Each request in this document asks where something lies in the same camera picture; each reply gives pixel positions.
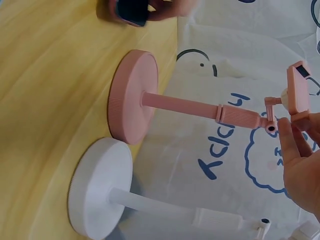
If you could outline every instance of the pink round base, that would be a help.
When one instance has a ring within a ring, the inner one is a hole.
[[[158,93],[157,62],[150,52],[132,50],[119,64],[110,89],[107,120],[113,138],[135,145],[145,137],[154,109],[142,106],[144,92]]]

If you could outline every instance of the round base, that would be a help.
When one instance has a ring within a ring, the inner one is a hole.
[[[138,144],[146,135],[154,109],[142,106],[144,92],[158,93],[158,67],[150,52],[130,51],[114,75],[107,119],[113,138],[130,145]]]
[[[93,240],[105,239],[125,209],[108,202],[109,191],[115,187],[129,192],[132,175],[132,156],[124,142],[102,138],[90,146],[75,170],[68,195],[74,230]]]

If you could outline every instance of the human hand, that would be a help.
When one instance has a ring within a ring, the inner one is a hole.
[[[149,12],[149,21],[161,21],[173,17],[186,17],[196,7],[199,0],[150,0],[155,11]]]
[[[320,113],[309,115],[307,134],[320,145]],[[278,121],[284,186],[291,199],[320,221],[320,150],[313,153],[302,133],[286,118]]]

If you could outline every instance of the black phone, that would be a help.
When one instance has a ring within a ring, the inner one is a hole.
[[[144,27],[147,23],[149,0],[116,0],[116,16],[136,27]]]

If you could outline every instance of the wood grain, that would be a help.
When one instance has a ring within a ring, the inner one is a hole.
[[[105,21],[103,7],[90,0],[0,5],[3,240],[86,239],[69,224],[68,188],[89,145],[110,136],[106,105],[118,63],[132,49],[150,51],[160,92],[171,77],[176,19],[135,28]],[[135,157],[139,146],[130,148]]]

